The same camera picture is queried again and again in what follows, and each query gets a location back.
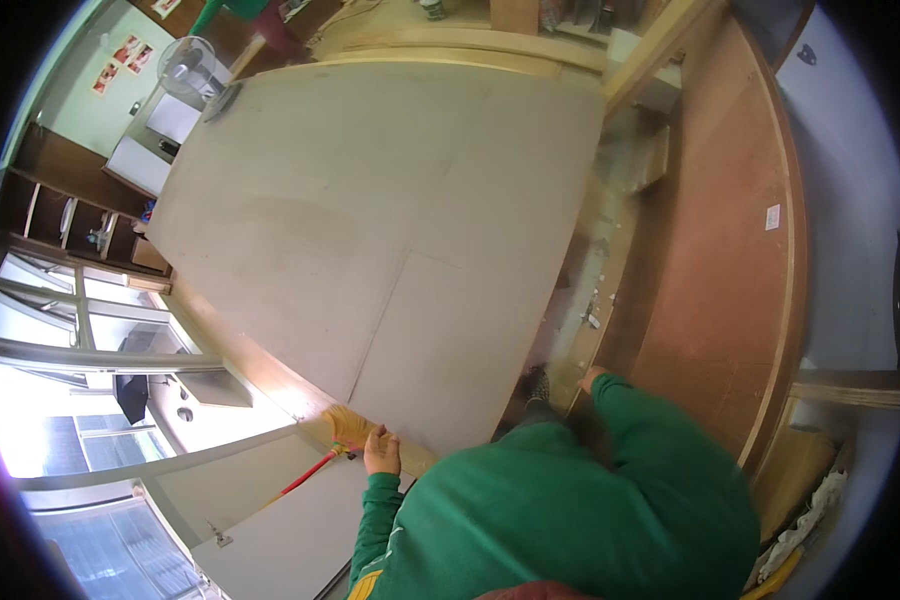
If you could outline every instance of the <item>window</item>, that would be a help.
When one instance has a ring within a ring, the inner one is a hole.
[[[0,339],[57,348],[199,354],[151,293],[125,273],[10,253],[0,265]]]
[[[131,425],[111,390],[75,388],[53,375],[0,365],[0,455],[11,476],[83,474],[175,455],[149,412]]]
[[[201,598],[206,588],[144,498],[31,513],[89,598]]]

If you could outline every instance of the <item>paint can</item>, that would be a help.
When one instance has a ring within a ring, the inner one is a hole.
[[[420,6],[427,12],[428,21],[443,21],[446,18],[444,0],[420,0]]]

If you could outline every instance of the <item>yellow broom bristles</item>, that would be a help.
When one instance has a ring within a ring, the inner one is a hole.
[[[323,411],[322,417],[330,424],[333,441],[343,446],[346,452],[362,450],[367,443],[367,437],[377,426],[376,423],[340,404],[334,404]],[[391,435],[387,433],[383,439],[388,440]]]

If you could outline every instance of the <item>human hand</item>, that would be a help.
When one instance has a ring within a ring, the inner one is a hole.
[[[586,370],[586,374],[583,378],[576,382],[576,385],[579,386],[580,390],[584,390],[588,394],[591,394],[590,389],[593,387],[593,380],[604,373],[610,373],[610,371],[602,366],[590,366]]]
[[[391,435],[383,442],[387,434],[387,426],[380,424],[366,436],[363,446],[363,466],[366,474],[400,474],[400,438]]]

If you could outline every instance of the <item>red broom handle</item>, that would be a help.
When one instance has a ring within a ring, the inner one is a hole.
[[[305,472],[302,475],[300,475],[299,477],[297,477],[293,481],[293,483],[284,487],[283,491],[280,492],[280,496],[283,496],[283,495],[287,494],[289,491],[291,491],[293,488],[300,486],[301,483],[303,483],[304,481],[309,479],[311,475],[318,472],[321,469],[321,467],[326,465],[327,462],[335,456],[337,456],[337,452],[335,450],[330,450],[329,452],[327,452],[326,455],[324,455],[323,458],[320,459],[320,462],[317,462],[316,464],[311,466],[310,470],[308,470],[307,472]]]

